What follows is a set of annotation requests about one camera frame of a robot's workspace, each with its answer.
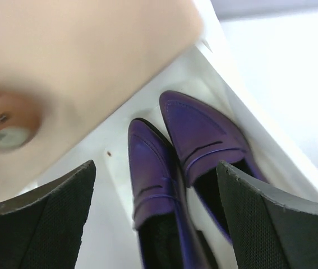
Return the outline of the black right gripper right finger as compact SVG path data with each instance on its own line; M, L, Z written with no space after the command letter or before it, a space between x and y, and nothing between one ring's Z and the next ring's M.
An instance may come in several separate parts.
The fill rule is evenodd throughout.
M238 268L318 268L318 203L221 161L220 199Z

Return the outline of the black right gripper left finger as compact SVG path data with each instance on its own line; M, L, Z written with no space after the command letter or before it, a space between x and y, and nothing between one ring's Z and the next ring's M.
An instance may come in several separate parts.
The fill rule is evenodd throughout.
M0 202L0 268L75 268L95 177L89 160Z

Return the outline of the purple metallic loafer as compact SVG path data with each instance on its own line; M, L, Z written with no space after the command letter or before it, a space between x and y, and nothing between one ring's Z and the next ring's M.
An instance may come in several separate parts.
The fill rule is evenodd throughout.
M175 150L143 118L128 127L128 163L143 268L218 268L203 232L191 220Z
M160 95L159 106L186 186L195 190L217 228L229 240L216 167L223 160L256 179L267 181L248 141L223 113L186 94L165 91Z

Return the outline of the brown-front pulled-out drawer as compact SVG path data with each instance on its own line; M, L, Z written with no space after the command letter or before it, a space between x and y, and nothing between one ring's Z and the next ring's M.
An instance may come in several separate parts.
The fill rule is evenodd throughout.
M132 228L127 129L133 118L141 117L166 133L159 109L165 90L183 92L220 110L244 132L270 183L318 202L318 169L238 82L237 71L228 67L231 61L224 35L197 43L38 178L44 184L88 160L96 165L77 268L141 267Z

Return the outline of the beige drawer front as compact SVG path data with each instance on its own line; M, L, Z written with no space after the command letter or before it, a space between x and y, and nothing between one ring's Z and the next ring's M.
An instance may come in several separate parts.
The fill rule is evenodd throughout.
M0 151L0 201L19 194L199 40L193 1L0 1L0 89L43 110Z

